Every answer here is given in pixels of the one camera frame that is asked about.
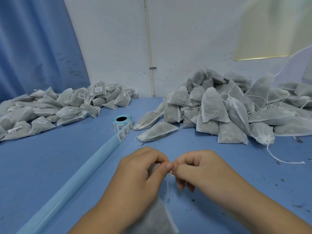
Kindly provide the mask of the long light blue backing strip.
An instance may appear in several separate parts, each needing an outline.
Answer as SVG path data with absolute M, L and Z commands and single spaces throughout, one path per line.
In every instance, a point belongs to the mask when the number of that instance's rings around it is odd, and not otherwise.
M 126 137 L 121 130 L 109 139 L 16 234 L 40 234 Z

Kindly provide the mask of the white drawstring sachet bag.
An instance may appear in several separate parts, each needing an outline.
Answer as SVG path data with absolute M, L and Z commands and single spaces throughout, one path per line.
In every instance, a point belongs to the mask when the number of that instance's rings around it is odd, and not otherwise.
M 179 234 L 162 199 L 157 196 L 150 207 L 123 234 Z

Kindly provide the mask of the person's right forearm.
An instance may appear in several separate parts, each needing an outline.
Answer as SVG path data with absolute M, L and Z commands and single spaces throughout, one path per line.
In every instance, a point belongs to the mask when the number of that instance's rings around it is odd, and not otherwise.
M 312 234 L 312 225 L 289 211 L 235 171 L 220 180 L 224 207 L 252 234 Z

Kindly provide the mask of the person's left forearm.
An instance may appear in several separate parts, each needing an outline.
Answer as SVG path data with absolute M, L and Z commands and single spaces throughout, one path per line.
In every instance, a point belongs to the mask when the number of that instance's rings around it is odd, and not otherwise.
M 146 205 L 134 201 L 101 201 L 68 234 L 122 234 L 146 209 Z

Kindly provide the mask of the person's left hand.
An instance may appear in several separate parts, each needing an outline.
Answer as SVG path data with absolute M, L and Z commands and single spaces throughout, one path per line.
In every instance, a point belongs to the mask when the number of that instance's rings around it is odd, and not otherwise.
M 151 147 L 143 147 L 122 158 L 100 201 L 134 201 L 147 207 L 158 191 L 147 188 L 148 168 L 152 163 L 170 162 L 165 154 Z

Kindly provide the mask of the heap of unlabelled grey sachets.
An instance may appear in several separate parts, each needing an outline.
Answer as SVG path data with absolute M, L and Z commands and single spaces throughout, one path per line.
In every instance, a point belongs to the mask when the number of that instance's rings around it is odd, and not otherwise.
M 217 136 L 222 144 L 248 144 L 248 138 L 264 145 L 279 164 L 282 161 L 269 146 L 275 137 L 312 136 L 312 85 L 284 81 L 273 86 L 277 77 L 266 74 L 255 83 L 234 72 L 224 76 L 208 68 L 198 70 L 185 84 L 169 93 L 156 110 L 147 112 L 134 130 L 142 145 L 161 139 L 178 128 Z

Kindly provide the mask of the yellowish translucent sheet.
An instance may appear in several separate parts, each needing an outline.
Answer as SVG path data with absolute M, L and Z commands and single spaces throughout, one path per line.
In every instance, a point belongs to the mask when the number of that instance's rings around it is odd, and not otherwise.
M 286 57 L 312 45 L 312 0 L 247 0 L 235 61 Z

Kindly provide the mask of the person's right hand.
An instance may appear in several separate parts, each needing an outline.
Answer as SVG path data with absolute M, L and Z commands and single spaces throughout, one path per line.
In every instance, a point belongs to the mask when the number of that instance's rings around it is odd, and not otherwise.
M 179 156 L 173 162 L 174 168 L 180 164 L 196 166 L 195 178 L 177 178 L 179 190 L 187 187 L 190 192 L 198 188 L 206 197 L 216 203 L 229 207 L 236 202 L 244 179 L 218 154 L 212 150 L 197 150 Z

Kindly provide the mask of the white wall pipe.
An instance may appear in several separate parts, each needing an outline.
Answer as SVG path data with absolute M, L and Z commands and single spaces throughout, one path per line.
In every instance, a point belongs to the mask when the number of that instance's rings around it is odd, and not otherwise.
M 146 22 L 146 36 L 147 36 L 147 48 L 148 48 L 149 67 L 153 67 L 148 0 L 144 0 L 144 11 L 145 11 L 145 22 Z M 151 97 L 155 97 L 154 70 L 149 70 L 149 72 L 150 72 L 150 84 L 151 84 Z

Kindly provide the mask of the scattered dried herb crumbs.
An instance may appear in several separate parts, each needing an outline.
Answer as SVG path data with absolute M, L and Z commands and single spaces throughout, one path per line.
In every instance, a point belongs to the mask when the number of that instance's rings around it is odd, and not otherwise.
M 312 136 L 276 137 L 272 152 L 282 161 L 277 165 L 278 185 L 290 206 L 312 213 Z

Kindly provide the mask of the translucent white plastic bag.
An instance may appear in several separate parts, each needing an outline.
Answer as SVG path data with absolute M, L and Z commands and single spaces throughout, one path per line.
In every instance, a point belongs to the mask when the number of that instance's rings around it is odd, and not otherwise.
M 287 82 L 312 84 L 312 79 L 304 78 L 310 59 L 312 59 L 312 45 L 303 48 L 290 57 L 285 66 L 274 75 L 273 86 L 277 87 Z

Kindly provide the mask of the sticker label roll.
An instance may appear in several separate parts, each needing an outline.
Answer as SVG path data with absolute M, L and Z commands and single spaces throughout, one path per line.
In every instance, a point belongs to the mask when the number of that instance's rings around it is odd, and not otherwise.
M 129 114 L 118 115 L 113 118 L 112 125 L 121 144 L 133 130 L 132 116 Z

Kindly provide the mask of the blue curtain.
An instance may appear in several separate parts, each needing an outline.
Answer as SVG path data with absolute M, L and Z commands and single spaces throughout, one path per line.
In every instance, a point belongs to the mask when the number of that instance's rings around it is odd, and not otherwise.
M 90 84 L 64 0 L 0 0 L 0 102 Z

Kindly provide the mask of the pile of labelled grey sachets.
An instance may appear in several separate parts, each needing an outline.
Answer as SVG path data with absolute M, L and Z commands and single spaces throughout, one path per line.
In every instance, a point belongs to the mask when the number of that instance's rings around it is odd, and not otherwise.
M 128 107 L 139 98 L 135 89 L 123 89 L 119 83 L 99 81 L 87 88 L 68 88 L 57 94 L 51 87 L 34 90 L 30 95 L 0 101 L 0 142 L 40 134 L 87 116 L 97 118 L 101 108 Z

